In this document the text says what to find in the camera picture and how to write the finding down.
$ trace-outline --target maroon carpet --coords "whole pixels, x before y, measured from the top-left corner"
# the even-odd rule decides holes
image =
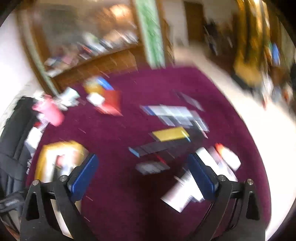
[[[205,110],[197,110],[210,129],[204,146],[219,142],[238,155],[242,165],[236,176],[239,181],[254,180],[264,221],[269,223],[270,190],[256,145],[231,104],[199,70],[145,70],[114,76],[108,81],[122,91],[123,117],[102,115],[90,103],[70,108],[61,126],[47,127],[33,159],[28,185],[34,178],[42,145],[75,140],[99,157],[99,168],[86,193],[93,201],[83,199],[82,215],[101,241],[183,240],[198,225],[209,205],[191,202],[178,213],[160,199],[176,182],[173,176],[184,159],[176,160],[169,171],[142,176],[135,170],[140,160],[128,151],[128,146],[153,141],[149,132],[166,128],[157,117],[144,114],[139,105],[180,105],[197,110],[176,96],[173,90],[178,90],[198,100]],[[85,99],[83,88],[76,89]]]

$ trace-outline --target white floor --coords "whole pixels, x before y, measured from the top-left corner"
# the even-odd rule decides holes
[[[246,123],[262,157],[271,192],[271,221],[266,240],[278,229],[296,197],[296,121],[287,109],[259,101],[242,89],[228,73],[208,60],[201,46],[176,47],[177,63],[194,63],[220,89]]]

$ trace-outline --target pink bag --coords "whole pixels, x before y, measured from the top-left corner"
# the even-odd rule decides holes
[[[45,95],[44,101],[39,101],[32,109],[43,113],[45,118],[54,126],[59,126],[65,118],[50,95]]]

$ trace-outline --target doorway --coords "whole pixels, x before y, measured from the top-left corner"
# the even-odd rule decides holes
[[[204,31],[203,25],[205,23],[203,5],[200,3],[184,2],[188,41],[190,42],[203,42]]]

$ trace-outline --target yellow book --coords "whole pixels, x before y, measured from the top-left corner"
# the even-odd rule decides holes
[[[160,131],[153,131],[152,134],[161,142],[189,137],[189,134],[181,126],[160,130]]]
[[[35,179],[39,179],[43,183],[53,181],[56,162],[61,156],[63,157],[62,170],[68,171],[68,173],[62,171],[63,175],[69,175],[76,166],[81,165],[87,155],[88,151],[75,141],[44,145],[38,158]]]

